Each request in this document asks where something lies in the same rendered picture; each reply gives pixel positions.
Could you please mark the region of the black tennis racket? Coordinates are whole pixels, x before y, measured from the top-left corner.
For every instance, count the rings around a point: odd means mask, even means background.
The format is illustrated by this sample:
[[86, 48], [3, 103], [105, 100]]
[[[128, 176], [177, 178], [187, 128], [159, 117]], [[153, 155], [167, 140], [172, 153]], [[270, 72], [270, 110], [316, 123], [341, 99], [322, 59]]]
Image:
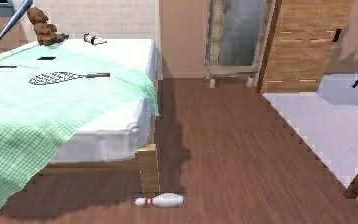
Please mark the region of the black tennis racket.
[[76, 79], [83, 78], [107, 78], [110, 77], [110, 73], [92, 73], [92, 74], [77, 74], [72, 72], [51, 72], [43, 73], [32, 77], [29, 83], [32, 85], [48, 85], [67, 82]]

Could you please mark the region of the white and black small object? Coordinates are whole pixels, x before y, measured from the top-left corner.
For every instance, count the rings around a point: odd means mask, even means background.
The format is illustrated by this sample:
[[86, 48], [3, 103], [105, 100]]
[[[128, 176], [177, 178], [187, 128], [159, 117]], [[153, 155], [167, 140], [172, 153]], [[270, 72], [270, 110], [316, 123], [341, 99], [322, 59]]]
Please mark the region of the white and black small object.
[[90, 33], [85, 33], [83, 35], [83, 39], [85, 42], [90, 43], [93, 46], [106, 43], [106, 40], [104, 40], [103, 38], [94, 36]]

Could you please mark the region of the white bowling pin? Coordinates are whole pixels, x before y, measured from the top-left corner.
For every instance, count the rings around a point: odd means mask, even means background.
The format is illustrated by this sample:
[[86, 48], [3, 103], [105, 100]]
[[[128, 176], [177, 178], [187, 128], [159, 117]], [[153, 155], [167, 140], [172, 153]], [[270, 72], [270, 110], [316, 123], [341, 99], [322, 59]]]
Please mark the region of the white bowling pin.
[[137, 198], [136, 206], [155, 206], [159, 208], [172, 208], [184, 203], [184, 197], [176, 193], [163, 193], [158, 196], [149, 198]]

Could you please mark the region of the brown teddy bear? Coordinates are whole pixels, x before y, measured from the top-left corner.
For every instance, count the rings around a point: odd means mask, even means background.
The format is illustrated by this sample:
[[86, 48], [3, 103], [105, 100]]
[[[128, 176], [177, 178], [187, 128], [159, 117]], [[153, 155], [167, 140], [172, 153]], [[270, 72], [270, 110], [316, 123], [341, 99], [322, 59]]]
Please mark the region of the brown teddy bear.
[[39, 45], [50, 46], [69, 38], [68, 34], [59, 33], [57, 27], [49, 23], [48, 16], [41, 9], [37, 7], [28, 9], [27, 17], [33, 25]]

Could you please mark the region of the standing mirror with pale frame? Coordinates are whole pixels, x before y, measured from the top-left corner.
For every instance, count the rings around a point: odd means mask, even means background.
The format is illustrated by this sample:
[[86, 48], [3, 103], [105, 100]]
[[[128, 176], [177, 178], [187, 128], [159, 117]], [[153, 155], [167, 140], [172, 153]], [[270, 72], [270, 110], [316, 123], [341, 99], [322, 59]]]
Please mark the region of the standing mirror with pale frame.
[[277, 0], [210, 0], [205, 53], [209, 87], [237, 78], [252, 87], [264, 58]]

